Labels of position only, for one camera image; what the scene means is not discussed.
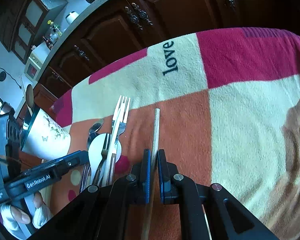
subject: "blue gripper pad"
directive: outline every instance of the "blue gripper pad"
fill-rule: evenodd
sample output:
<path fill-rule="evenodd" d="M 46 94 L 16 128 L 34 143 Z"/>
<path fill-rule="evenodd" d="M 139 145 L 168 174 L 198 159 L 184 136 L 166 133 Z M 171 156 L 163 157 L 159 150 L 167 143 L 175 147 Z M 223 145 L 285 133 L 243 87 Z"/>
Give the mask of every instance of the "blue gripper pad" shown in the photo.
<path fill-rule="evenodd" d="M 140 182 L 142 183 L 146 204 L 149 203 L 149 199 L 150 199 L 150 166 L 151 166 L 150 150 L 144 149 L 143 160 L 141 164 L 141 172 L 140 172 Z"/>
<path fill-rule="evenodd" d="M 162 163 L 160 158 L 160 152 L 158 152 L 158 175 L 159 175 L 159 187 L 160 187 L 160 199 L 161 203 L 164 203 L 164 191 L 163 191 L 163 175 L 162 175 Z"/>

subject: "bottle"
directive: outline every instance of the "bottle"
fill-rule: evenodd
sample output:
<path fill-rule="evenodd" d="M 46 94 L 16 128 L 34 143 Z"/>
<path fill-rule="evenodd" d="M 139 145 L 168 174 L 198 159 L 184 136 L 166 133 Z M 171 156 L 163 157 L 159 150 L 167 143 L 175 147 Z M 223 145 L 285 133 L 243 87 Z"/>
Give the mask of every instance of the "bottle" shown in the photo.
<path fill-rule="evenodd" d="M 52 48 L 53 48 L 53 43 L 52 43 L 52 41 L 48 40 L 45 36 L 42 36 L 42 38 L 43 38 L 44 42 L 46 43 L 47 47 L 48 47 L 50 50 L 52 50 Z"/>
<path fill-rule="evenodd" d="M 57 40 L 59 39 L 59 36 L 56 33 L 50 33 L 50 41 L 52 41 L 53 44 L 56 44 Z"/>
<path fill-rule="evenodd" d="M 53 33 L 56 33 L 60 38 L 63 34 L 62 31 L 60 31 L 60 26 L 51 20 L 48 20 L 48 24 L 50 25 L 50 29 L 53 31 Z"/>

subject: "electric cord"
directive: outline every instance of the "electric cord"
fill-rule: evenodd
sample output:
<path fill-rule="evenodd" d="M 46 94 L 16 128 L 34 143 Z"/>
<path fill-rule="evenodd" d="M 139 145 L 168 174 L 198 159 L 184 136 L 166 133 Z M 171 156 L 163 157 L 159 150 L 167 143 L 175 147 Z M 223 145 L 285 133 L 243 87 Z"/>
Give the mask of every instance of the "electric cord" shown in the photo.
<path fill-rule="evenodd" d="M 22 89 L 22 87 L 18 84 L 18 82 L 4 68 L 0 67 L 0 69 L 2 69 L 5 73 L 7 73 L 17 83 L 17 85 L 19 86 L 19 88 Z"/>

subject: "fleece blanket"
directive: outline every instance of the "fleece blanket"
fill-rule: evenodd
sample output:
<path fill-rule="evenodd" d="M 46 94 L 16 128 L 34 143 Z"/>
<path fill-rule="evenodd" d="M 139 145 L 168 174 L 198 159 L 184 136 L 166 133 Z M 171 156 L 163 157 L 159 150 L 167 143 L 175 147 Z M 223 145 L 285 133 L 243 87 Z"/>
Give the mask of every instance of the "fleece blanket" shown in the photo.
<path fill-rule="evenodd" d="M 55 104 L 71 134 L 69 152 L 86 150 L 88 129 L 111 132 L 120 95 L 131 97 L 117 176 L 152 147 L 196 183 L 218 182 L 279 239 L 300 235 L 300 37 L 285 30 L 218 29 L 174 38 L 122 58 L 86 78 Z M 82 170 L 52 189 L 60 211 L 79 190 Z M 143 209 L 130 209 L 126 239 L 139 239 Z M 178 206 L 160 204 L 156 181 L 150 239 L 180 239 Z"/>

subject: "metal screw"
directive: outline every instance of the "metal screw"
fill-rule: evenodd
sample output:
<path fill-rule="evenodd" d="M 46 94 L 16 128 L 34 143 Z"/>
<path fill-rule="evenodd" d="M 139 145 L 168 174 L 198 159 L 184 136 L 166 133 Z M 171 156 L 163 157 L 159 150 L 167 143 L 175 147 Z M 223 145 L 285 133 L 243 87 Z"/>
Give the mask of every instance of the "metal screw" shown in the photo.
<path fill-rule="evenodd" d="M 96 185 L 91 185 L 91 186 L 88 187 L 88 192 L 94 193 L 94 192 L 96 192 L 96 191 L 98 191 L 98 186 L 96 186 Z"/>
<path fill-rule="evenodd" d="M 222 186 L 219 183 L 213 183 L 212 188 L 216 191 L 222 190 Z"/>
<path fill-rule="evenodd" d="M 173 178 L 174 178 L 175 180 L 183 180 L 183 175 L 177 173 L 177 174 L 174 174 L 174 175 L 173 175 Z"/>
<path fill-rule="evenodd" d="M 127 180 L 128 181 L 134 181 L 137 177 L 134 174 L 128 174 L 127 175 Z"/>

